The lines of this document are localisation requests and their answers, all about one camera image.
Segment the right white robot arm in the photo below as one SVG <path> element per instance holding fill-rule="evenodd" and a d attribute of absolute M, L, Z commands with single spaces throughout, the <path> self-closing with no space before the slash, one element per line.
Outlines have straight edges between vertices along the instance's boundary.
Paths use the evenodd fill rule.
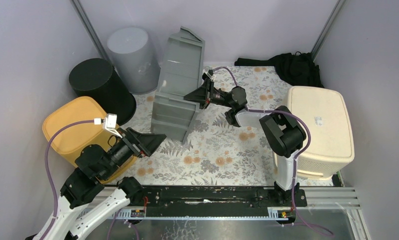
<path fill-rule="evenodd" d="M 297 158 L 308 137 L 308 132 L 300 125 L 301 121 L 282 105 L 274 110 L 248 108 L 246 90 L 239 85 L 231 91 L 215 88 L 215 75 L 212 70 L 202 75 L 200 87 L 186 94 L 186 101 L 199 104 L 206 109 L 210 104 L 228 107 L 226 121 L 234 127 L 252 127 L 262 130 L 266 140 L 276 155 L 277 174 L 272 198 L 281 206 L 294 200 L 299 189 L 297 182 Z"/>

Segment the large grey plastic bin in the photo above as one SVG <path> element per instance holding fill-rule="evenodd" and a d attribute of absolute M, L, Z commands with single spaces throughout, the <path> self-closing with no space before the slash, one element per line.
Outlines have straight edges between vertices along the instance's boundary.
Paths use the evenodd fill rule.
<path fill-rule="evenodd" d="M 139 27 L 112 33 L 106 45 L 119 77 L 132 94 L 143 95 L 158 86 L 160 66 L 148 33 Z"/>

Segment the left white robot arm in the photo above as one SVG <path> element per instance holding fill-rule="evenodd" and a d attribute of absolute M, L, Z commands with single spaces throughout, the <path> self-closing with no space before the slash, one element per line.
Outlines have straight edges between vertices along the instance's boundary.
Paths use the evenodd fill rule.
<path fill-rule="evenodd" d="M 123 177 L 115 190 L 87 215 L 80 217 L 94 198 L 127 162 L 150 157 L 166 139 L 165 134 L 140 133 L 118 128 L 107 151 L 98 144 L 86 146 L 75 160 L 76 169 L 55 195 L 51 216 L 30 240 L 84 240 L 111 214 L 128 205 L 145 202 L 143 186 L 134 177 Z"/>

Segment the black ribbed plastic bin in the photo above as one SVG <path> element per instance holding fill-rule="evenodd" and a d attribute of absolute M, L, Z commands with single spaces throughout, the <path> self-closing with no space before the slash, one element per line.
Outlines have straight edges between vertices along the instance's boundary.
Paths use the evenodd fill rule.
<path fill-rule="evenodd" d="M 117 124 L 126 124 L 134 115 L 134 95 L 119 77 L 114 66 L 102 58 L 90 58 L 77 64 L 68 82 L 77 96 L 93 98 L 108 114 L 117 115 Z"/>

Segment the cream perforated plastic basket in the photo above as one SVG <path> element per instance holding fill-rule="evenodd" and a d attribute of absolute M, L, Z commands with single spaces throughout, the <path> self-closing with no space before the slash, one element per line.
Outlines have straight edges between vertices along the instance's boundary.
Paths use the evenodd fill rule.
<path fill-rule="evenodd" d="M 298 158 L 297 175 L 329 180 L 351 163 L 355 148 L 351 122 L 343 96 L 331 89 L 293 86 L 282 104 L 305 122 L 310 146 Z"/>

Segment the grey plastic tray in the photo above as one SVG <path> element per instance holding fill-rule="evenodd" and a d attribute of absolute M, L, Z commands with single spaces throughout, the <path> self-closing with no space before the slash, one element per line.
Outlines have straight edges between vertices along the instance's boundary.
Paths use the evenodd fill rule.
<path fill-rule="evenodd" d="M 184 96 L 203 83 L 204 48 L 205 41 L 184 26 L 168 38 L 153 101 L 152 133 L 186 142 L 200 105 Z"/>

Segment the yellow perforated plastic basket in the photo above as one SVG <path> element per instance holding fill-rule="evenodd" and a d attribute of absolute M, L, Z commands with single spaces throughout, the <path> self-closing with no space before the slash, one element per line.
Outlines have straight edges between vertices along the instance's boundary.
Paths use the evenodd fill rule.
<path fill-rule="evenodd" d="M 61 128 L 75 122 L 103 119 L 107 113 L 91 97 L 81 96 L 63 105 L 43 122 L 42 131 L 47 141 Z M 89 145 L 99 145 L 104 151 L 117 142 L 112 134 L 94 123 L 82 123 L 71 126 L 58 134 L 52 141 L 51 147 L 74 167 L 76 159 L 83 149 Z"/>

